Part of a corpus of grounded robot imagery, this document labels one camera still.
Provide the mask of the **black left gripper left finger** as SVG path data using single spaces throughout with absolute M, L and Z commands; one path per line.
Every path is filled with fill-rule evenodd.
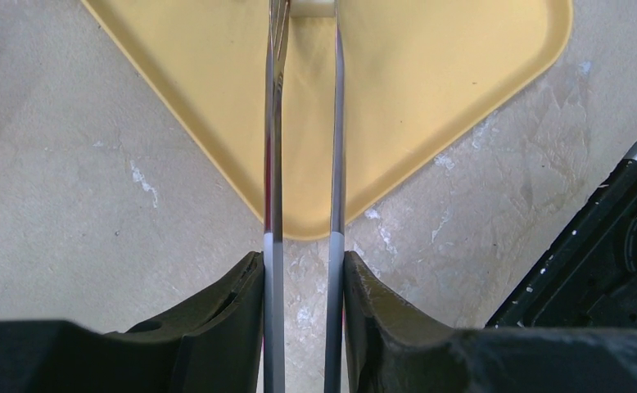
M 263 256 L 253 251 L 217 282 L 126 332 L 0 321 L 0 392 L 252 392 L 263 296 Z

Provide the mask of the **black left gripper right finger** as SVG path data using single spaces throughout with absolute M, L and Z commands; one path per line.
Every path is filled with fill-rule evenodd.
M 422 312 L 344 257 L 352 392 L 637 392 L 637 331 L 462 329 Z

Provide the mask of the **metal slotted tongs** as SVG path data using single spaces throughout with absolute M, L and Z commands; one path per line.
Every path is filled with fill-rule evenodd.
M 282 88 L 291 2 L 269 4 L 264 120 L 264 391 L 284 392 Z M 335 97 L 324 385 L 341 389 L 343 265 L 346 226 L 345 81 L 341 30 L 335 29 Z

